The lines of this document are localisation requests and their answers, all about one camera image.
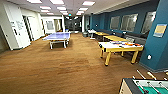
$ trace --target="poster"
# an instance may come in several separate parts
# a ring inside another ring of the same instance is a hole
[[[153,36],[155,37],[162,37],[165,30],[166,30],[167,24],[157,24],[155,32]]]

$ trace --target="white ceiling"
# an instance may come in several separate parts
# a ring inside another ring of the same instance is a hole
[[[15,3],[22,8],[39,12],[41,15],[46,15],[46,13],[41,13],[40,6],[49,6],[51,7],[50,12],[53,12],[55,15],[62,15],[56,8],[62,5],[54,5],[50,2],[50,0],[41,0],[42,1],[41,4],[31,4],[27,2],[27,0],[7,0],[7,1]],[[99,14],[103,12],[114,11],[124,7],[146,2],[149,0],[93,0],[94,2],[96,2],[93,6],[82,5],[84,1],[92,1],[92,0],[63,0],[63,1],[68,13],[76,15],[79,8],[88,8],[88,10],[85,11],[84,14],[90,15],[91,13]]]

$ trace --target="recessed ceiling light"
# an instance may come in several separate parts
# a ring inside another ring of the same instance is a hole
[[[27,0],[30,3],[42,3],[40,0]]]
[[[95,2],[92,1],[85,1],[82,5],[86,5],[86,6],[92,6]]]
[[[64,4],[62,0],[50,0],[53,4]]]
[[[78,13],[84,13],[84,11],[78,11]]]
[[[76,13],[76,15],[81,15],[81,13]]]
[[[67,11],[60,11],[61,13],[67,13]]]
[[[48,10],[41,10],[41,12],[49,12]]]
[[[65,7],[57,7],[57,9],[59,9],[59,10],[66,10]]]
[[[78,16],[76,16],[74,19],[78,19]]]
[[[51,9],[50,7],[48,6],[40,6],[41,9]]]
[[[88,8],[80,8],[79,10],[86,11]]]
[[[54,13],[47,13],[48,15],[54,15]]]
[[[68,15],[68,13],[63,13],[63,15]]]

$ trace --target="trash can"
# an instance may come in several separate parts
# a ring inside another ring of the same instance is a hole
[[[83,32],[83,37],[88,37],[88,33],[87,32]]]

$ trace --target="baseboard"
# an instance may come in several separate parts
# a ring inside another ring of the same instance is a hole
[[[152,73],[159,73],[159,72],[167,72],[168,71],[168,68],[154,70],[154,69],[146,66],[145,64],[141,63],[141,62],[139,62],[139,65],[144,67],[145,69],[149,70]]]

